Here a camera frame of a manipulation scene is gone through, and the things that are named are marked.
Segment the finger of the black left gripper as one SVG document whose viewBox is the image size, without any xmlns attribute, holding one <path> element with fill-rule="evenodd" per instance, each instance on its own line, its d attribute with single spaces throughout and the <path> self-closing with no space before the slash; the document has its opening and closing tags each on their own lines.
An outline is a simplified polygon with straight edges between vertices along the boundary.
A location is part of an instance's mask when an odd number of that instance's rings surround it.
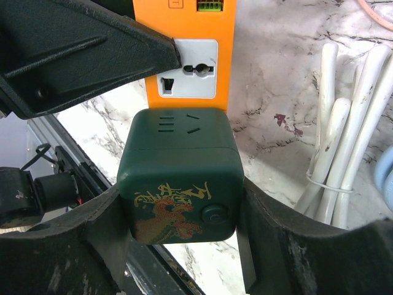
<svg viewBox="0 0 393 295">
<path fill-rule="evenodd" d="M 2 117 L 54 114 L 181 64 L 133 1 L 1 0 Z"/>
</svg>

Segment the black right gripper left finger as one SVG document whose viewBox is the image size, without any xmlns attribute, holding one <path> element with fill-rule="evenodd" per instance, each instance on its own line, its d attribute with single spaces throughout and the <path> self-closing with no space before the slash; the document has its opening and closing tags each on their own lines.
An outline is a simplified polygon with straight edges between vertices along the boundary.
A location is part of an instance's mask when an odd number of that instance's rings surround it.
<svg viewBox="0 0 393 295">
<path fill-rule="evenodd" d="M 131 235 L 117 186 L 26 232 L 1 235 L 1 294 L 117 294 Z"/>
</svg>

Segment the orange power strip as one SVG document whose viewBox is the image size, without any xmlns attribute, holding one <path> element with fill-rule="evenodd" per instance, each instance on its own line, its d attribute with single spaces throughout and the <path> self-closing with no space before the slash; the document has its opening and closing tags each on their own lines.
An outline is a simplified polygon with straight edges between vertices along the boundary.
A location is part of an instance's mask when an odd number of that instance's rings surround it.
<svg viewBox="0 0 393 295">
<path fill-rule="evenodd" d="M 171 38 L 181 67 L 145 79 L 150 108 L 228 108 L 236 1 L 134 1 L 136 21 Z"/>
</svg>

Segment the dark green plug adapter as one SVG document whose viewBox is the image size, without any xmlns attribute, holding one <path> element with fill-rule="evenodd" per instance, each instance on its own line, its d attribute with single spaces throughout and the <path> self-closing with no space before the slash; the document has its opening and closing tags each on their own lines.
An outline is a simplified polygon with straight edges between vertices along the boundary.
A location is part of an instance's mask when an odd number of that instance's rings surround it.
<svg viewBox="0 0 393 295">
<path fill-rule="evenodd" d="M 131 234 L 141 243 L 230 238 L 244 172 L 226 113 L 216 108 L 139 111 L 117 185 Z"/>
</svg>

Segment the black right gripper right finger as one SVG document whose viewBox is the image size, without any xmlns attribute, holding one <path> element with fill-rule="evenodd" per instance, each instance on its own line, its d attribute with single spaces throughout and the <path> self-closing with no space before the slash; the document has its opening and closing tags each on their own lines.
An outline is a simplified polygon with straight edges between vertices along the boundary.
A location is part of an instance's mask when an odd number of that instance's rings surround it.
<svg viewBox="0 0 393 295">
<path fill-rule="evenodd" d="M 317 222 L 244 182 L 237 239 L 247 294 L 391 294 L 392 221 Z"/>
</svg>

